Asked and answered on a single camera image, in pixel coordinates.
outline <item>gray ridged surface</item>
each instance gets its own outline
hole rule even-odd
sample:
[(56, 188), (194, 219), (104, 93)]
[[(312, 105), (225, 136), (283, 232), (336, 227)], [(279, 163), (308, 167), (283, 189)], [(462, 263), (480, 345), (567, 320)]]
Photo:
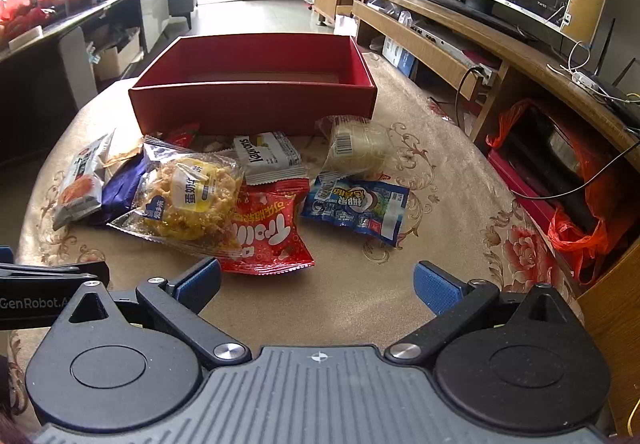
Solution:
[[(324, 353), (321, 362), (312, 356)], [(453, 413), (426, 376), (372, 347), (268, 347), (217, 369), (180, 413), (139, 432), (82, 436), (46, 427), (36, 444), (599, 443), (591, 431), (509, 437)]]

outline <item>wooden tv cabinet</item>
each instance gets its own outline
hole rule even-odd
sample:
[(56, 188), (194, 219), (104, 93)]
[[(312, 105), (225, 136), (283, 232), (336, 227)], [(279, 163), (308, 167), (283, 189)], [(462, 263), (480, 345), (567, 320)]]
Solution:
[[(457, 88), (466, 67), (435, 47), (427, 39), (388, 16), (367, 7), (367, 0), (315, 0), (314, 10), (332, 23), (336, 14), (358, 19), (359, 45), (369, 47), (370, 40), (384, 34)], [(625, 131), (623, 123), (587, 92), (567, 78), (555, 74), (546, 65), (558, 62), (519, 40), (491, 27), (427, 0), (389, 0), (446, 26), (473, 41), (502, 60), (495, 83), (488, 89), (470, 138), (482, 151), (488, 149), (487, 134), (498, 131), (498, 116), (523, 98), (557, 98), (575, 110), (598, 130), (617, 150), (631, 147), (637, 139)], [(470, 102), (482, 91), (481, 78), (467, 77), (461, 94)], [(640, 172), (640, 148), (626, 159)], [(626, 423), (640, 397), (640, 238), (593, 287), (582, 294), (587, 330), (609, 363), (612, 389), (609, 396), (618, 434), (626, 434)], [(640, 431), (640, 422), (633, 424)]]

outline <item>beige tablecloth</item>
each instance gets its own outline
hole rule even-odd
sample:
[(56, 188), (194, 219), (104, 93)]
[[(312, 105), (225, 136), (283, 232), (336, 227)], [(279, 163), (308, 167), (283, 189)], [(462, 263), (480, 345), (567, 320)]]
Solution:
[[(301, 218), (299, 232), (315, 267), (267, 277), (225, 274), (220, 292), (201, 316), (248, 344), (254, 355), (269, 344), (373, 343), (384, 348), (433, 316), (412, 285), (414, 265), (424, 259), (463, 281), (485, 278), (506, 290), (551, 281), (576, 310), (543, 238), (485, 157), (423, 90), (384, 58), (365, 58), (378, 86), (374, 120), (388, 128), (402, 160), (392, 182), (412, 191), (399, 247)], [(118, 82), (91, 101), (51, 151), (24, 218), (21, 263), (103, 258), (117, 290), (152, 276), (171, 278), (196, 261), (111, 228), (51, 229), (58, 186), (74, 154), (114, 128), (112, 154), (129, 150), (140, 138), (127, 95), (131, 85), (131, 80)], [(325, 141), (296, 138), (294, 143), (310, 172), (318, 172)], [(10, 340), (16, 415), (31, 411), (22, 380), (41, 337), (42, 331), (18, 331)]]

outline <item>barcode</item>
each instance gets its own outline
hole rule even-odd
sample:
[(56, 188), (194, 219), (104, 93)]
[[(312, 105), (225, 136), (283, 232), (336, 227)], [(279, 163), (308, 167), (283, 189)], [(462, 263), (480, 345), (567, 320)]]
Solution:
[(334, 153), (337, 156), (353, 154), (353, 147), (351, 145), (351, 135), (338, 134), (335, 136)]
[(331, 196), (331, 192), (334, 190), (334, 182), (327, 181), (322, 183), (318, 192), (316, 192), (316, 200), (324, 202)]

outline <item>red carton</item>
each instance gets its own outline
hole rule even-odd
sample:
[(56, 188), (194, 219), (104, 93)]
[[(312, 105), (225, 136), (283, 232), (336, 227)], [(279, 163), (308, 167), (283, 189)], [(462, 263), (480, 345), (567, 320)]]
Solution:
[(371, 118), (377, 92), (351, 37), (272, 33), (178, 38), (129, 97), (143, 134), (313, 135), (324, 116)]

